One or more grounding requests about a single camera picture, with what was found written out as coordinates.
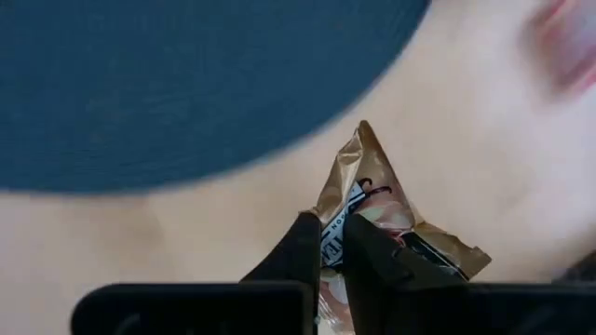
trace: dark teal fabric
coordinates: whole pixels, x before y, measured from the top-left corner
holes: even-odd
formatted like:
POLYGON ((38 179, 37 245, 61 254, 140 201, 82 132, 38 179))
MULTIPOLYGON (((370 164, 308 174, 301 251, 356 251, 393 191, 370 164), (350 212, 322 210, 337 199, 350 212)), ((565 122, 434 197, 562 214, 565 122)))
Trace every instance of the dark teal fabric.
POLYGON ((427 6, 0 0, 0 188, 143 189, 282 148, 361 95, 427 6))

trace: chocolate packaging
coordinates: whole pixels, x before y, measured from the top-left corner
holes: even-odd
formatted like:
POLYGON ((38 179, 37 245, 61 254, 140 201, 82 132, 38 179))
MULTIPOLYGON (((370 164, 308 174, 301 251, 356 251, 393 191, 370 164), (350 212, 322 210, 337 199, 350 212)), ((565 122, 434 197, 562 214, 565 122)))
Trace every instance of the chocolate packaging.
POLYGON ((319 313, 337 333, 353 333, 345 283, 341 275, 343 225, 360 214, 387 231, 406 248, 463 280, 491 261, 479 248, 414 214, 400 182, 368 122, 338 152, 317 205, 311 211, 322 222, 319 313))

